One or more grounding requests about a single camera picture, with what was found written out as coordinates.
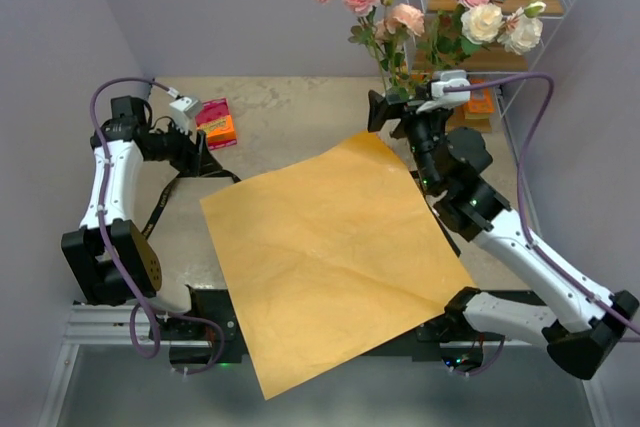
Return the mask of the black ribbon with gold text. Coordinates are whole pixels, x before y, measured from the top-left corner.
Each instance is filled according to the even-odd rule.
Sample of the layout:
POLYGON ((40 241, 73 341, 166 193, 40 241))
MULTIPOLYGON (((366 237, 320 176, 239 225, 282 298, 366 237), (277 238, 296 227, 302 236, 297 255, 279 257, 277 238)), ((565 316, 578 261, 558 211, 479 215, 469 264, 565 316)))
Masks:
MULTIPOLYGON (((167 185, 163 188, 163 190, 160 193, 160 196, 158 198, 158 201, 154 207, 154 209, 152 210, 144 228, 142 229, 142 235, 144 236, 145 239, 148 239, 151 234, 153 233, 155 227, 157 226, 162 213, 164 212, 166 205, 175 189, 175 187, 177 186, 178 182, 185 178, 186 175, 185 174, 177 174, 173 179, 171 179, 167 185)), ((227 170, 227 169, 221 169, 218 171, 211 171, 211 172, 206 172, 205 174, 200 175, 200 178, 223 178, 223 179, 230 179, 234 184, 237 184, 239 182, 242 181, 242 179, 237 176, 235 173, 227 170)), ((437 221, 442 233, 445 235, 447 242, 449 243, 450 247, 452 248, 454 254, 459 257, 461 255, 461 249, 458 247, 458 245, 455 243, 455 241, 453 240, 453 238, 451 237, 451 235, 447 232, 446 228, 444 227, 444 225, 440 222, 437 221)))

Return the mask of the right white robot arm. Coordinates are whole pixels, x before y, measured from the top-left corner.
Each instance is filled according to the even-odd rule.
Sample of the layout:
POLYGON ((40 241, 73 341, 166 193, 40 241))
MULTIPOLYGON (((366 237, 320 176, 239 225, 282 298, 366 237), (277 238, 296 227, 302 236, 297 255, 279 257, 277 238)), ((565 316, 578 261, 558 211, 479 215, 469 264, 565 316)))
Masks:
POLYGON ((563 371, 590 380, 621 341, 639 308, 626 290, 612 292, 573 267, 533 232, 525 231, 509 201, 481 176, 493 158, 482 134, 468 127, 447 130, 449 110, 410 109, 369 91, 367 129, 389 120, 393 137, 406 139, 424 195, 436 198, 444 234, 456 233, 504 264, 537 297, 528 303, 508 291, 467 287, 446 305, 440 319, 459 340, 497 334, 546 350, 563 371))

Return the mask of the artificial rose bouquet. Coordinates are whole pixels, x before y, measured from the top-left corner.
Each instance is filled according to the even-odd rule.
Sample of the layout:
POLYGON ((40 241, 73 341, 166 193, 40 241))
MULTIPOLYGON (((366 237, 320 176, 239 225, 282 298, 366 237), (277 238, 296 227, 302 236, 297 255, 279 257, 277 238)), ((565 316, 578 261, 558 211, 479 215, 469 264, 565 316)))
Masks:
MULTIPOLYGON (((330 0, 315 1, 325 4, 330 0)), ((453 1, 452 10, 440 10, 428 18, 421 9, 395 0, 342 0, 356 18, 348 40, 365 47, 375 60, 385 91, 415 93, 418 80, 411 74, 407 42, 413 42, 424 55, 431 67, 425 76, 432 78, 491 45, 523 56, 541 40, 540 17, 547 8, 543 0, 530 0, 510 14, 502 9, 505 0, 471 8, 453 1)))

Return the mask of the orange paper flower wrap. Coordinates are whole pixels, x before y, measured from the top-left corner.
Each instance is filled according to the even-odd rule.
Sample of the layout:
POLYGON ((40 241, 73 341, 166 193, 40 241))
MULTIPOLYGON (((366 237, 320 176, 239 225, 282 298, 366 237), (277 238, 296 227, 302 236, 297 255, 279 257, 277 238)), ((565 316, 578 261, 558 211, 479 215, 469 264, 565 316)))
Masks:
POLYGON ((201 206, 268 399, 439 316, 473 283, 373 133, 201 206))

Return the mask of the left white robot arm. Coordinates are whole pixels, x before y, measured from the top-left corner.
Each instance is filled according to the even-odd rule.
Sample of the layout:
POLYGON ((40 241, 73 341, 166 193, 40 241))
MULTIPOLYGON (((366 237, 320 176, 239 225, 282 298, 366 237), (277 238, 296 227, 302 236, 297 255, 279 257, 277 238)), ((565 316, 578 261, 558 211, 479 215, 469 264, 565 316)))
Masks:
POLYGON ((77 230, 61 239, 62 252, 90 305, 119 306, 137 293, 151 306, 175 312, 171 325, 185 339, 200 337, 207 315, 192 305, 193 290, 163 274, 149 244, 163 206, 143 228, 133 220, 135 191, 145 162, 166 162, 178 178, 230 177, 195 130, 203 110, 194 97, 176 96, 165 129, 154 126, 150 104, 124 96, 111 101, 112 116, 90 139, 95 175, 88 208, 77 230))

